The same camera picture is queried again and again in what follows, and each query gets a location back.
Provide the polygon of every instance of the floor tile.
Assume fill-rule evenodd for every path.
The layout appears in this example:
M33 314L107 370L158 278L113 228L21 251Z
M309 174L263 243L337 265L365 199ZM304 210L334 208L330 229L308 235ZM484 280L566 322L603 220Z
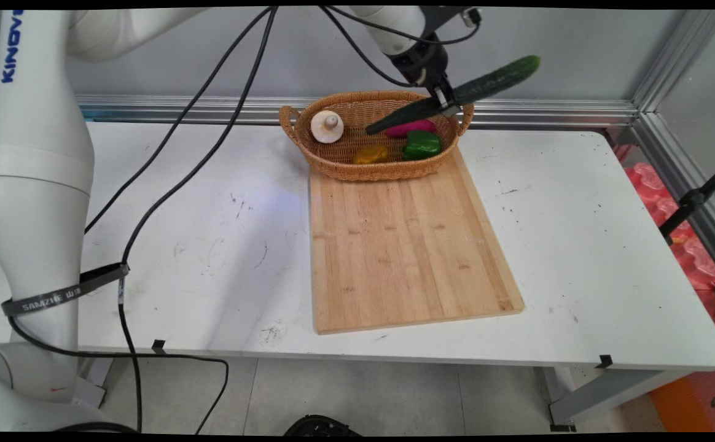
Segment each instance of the floor tile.
M259 359L246 435L323 414L363 436L463 435L453 365Z
M468 436L548 434L545 387L534 368L459 365Z
M649 395L642 395L610 411L576 419L579 433L660 433L666 431Z
M202 434L242 434L256 358L226 358L229 383ZM224 366L192 359L141 359L143 433L193 434L221 389ZM136 428L136 392L130 359L116 359L101 410Z

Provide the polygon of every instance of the black strap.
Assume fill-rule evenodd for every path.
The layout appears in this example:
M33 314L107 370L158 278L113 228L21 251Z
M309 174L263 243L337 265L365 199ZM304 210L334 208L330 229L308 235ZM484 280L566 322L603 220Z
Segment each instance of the black strap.
M91 269L91 271L86 271L79 275L79 283L76 285L23 300L7 300L1 304L3 313L6 316L18 316L19 314L32 313L55 305L65 304L98 289L102 285L107 285L110 282L121 279L121 277L125 277L128 271L128 264L123 263L114 263L102 266L102 268Z

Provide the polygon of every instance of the white mushroom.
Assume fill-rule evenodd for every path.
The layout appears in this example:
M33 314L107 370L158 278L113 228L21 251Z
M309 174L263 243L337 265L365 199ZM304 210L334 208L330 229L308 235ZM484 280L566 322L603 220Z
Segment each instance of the white mushroom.
M318 142L337 142L344 134L344 122L333 111L320 111L311 118L311 133Z

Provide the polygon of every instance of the table leg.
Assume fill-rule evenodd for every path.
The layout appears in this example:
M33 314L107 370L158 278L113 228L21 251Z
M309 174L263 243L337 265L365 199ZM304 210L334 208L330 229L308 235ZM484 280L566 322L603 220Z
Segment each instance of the table leg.
M552 403L549 405L555 425L573 425L573 420L593 412L615 408L664 386L689 373L661 370L612 370L574 389L562 367L543 369Z

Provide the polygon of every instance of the green bell pepper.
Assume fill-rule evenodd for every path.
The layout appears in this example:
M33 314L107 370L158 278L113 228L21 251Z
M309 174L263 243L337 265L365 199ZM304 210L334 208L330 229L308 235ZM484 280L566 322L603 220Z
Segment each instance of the green bell pepper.
M427 131L409 131L404 146L402 160L414 161L431 158L442 151L439 137Z

